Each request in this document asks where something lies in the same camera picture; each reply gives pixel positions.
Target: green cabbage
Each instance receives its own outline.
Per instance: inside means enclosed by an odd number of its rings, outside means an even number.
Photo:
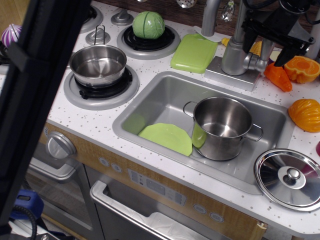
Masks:
[[[133,20],[133,33],[142,39],[158,39],[165,31],[165,22],[154,11],[143,11]]]

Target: black frame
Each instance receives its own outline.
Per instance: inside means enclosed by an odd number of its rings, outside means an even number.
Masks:
[[[91,0],[30,0],[0,95],[0,230],[47,120]]]

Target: oven knob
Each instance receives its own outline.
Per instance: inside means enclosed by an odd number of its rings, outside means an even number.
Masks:
[[[55,159],[64,159],[77,152],[73,143],[57,131],[50,132],[45,150],[48,155]]]

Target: blue object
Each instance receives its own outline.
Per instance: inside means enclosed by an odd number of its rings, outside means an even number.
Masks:
[[[41,217],[44,210],[44,202],[35,191],[21,189],[16,197],[14,205],[29,209],[36,219]],[[28,217],[19,212],[13,210],[10,214],[12,219],[28,219]]]

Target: sink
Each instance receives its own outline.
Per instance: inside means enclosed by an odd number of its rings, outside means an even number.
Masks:
[[[240,154],[235,158],[215,161],[203,157],[195,149],[190,156],[185,156],[138,136],[146,126],[166,123],[184,129],[191,137],[194,120],[183,112],[183,107],[189,101],[198,103],[209,97],[229,97],[244,104],[252,115],[253,123],[262,127],[263,137],[257,142],[245,140]],[[185,110],[192,115],[194,106],[191,105]],[[288,109],[283,106],[166,71],[151,80],[116,118],[112,127],[121,138],[246,193],[262,195],[254,177],[254,163],[267,150],[287,148],[295,124],[288,115]],[[252,131],[251,137],[257,139],[260,134],[258,130]]]

